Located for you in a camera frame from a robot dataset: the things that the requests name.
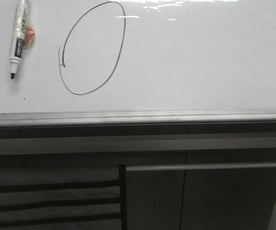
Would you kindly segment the round red magnet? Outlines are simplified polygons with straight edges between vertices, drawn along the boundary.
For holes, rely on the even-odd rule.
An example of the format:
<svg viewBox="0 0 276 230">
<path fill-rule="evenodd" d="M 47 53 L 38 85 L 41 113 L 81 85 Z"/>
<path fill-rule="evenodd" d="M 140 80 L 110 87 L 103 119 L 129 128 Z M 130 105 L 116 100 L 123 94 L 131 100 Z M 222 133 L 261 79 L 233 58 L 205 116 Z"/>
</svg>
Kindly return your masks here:
<svg viewBox="0 0 276 230">
<path fill-rule="evenodd" d="M 35 39 L 35 30 L 32 26 L 27 26 L 25 28 L 25 38 L 24 38 L 24 45 L 29 46 Z"/>
</svg>

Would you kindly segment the white whiteboard marker black tip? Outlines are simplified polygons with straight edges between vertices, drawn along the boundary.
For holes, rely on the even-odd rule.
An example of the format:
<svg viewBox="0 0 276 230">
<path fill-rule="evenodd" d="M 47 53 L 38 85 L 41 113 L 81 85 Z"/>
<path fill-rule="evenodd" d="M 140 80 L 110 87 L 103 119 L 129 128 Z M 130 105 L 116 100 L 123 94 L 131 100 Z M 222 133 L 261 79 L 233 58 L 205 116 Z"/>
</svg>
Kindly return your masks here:
<svg viewBox="0 0 276 230">
<path fill-rule="evenodd" d="M 22 59 L 25 28 L 29 9 L 29 0 L 18 0 L 13 24 L 10 49 L 10 78 L 13 80 Z"/>
</svg>

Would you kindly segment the grey metal whiteboard stand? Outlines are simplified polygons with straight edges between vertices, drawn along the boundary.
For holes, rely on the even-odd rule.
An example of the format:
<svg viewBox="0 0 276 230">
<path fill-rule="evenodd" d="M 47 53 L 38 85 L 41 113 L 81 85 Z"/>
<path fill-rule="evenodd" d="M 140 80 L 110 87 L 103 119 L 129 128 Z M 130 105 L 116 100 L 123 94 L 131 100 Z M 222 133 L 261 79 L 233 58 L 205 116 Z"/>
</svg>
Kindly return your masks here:
<svg viewBox="0 0 276 230">
<path fill-rule="evenodd" d="M 0 128 L 0 169 L 276 161 L 276 122 Z"/>
</svg>

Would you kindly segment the white whiteboard with aluminium frame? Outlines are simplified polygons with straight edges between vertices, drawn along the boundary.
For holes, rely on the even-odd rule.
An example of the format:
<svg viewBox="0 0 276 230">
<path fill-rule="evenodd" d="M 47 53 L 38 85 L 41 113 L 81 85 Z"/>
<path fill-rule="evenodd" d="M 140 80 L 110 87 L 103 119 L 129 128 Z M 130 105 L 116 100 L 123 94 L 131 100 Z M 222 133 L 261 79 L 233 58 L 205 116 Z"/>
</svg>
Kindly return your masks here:
<svg viewBox="0 0 276 230">
<path fill-rule="evenodd" d="M 276 0 L 0 0 L 0 127 L 276 121 Z"/>
</svg>

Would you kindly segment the black metal rack frame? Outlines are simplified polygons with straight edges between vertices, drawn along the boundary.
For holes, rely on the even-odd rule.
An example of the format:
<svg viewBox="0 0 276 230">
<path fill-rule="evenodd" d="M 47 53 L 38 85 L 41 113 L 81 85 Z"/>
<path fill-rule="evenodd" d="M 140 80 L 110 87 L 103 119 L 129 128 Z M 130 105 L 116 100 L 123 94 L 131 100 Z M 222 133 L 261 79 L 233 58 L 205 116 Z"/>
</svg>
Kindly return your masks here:
<svg viewBox="0 0 276 230">
<path fill-rule="evenodd" d="M 125 230 L 126 167 L 0 169 L 0 230 Z"/>
</svg>

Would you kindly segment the grey cabinet panel with rail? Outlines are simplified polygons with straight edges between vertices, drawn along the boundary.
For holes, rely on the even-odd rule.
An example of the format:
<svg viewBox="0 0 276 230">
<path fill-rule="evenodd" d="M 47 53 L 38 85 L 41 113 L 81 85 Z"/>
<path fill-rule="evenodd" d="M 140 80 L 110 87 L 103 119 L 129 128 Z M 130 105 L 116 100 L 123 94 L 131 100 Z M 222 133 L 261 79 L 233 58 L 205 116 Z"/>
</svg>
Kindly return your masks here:
<svg viewBox="0 0 276 230">
<path fill-rule="evenodd" d="M 276 199 L 276 162 L 129 166 L 183 171 L 182 230 L 265 230 Z"/>
</svg>

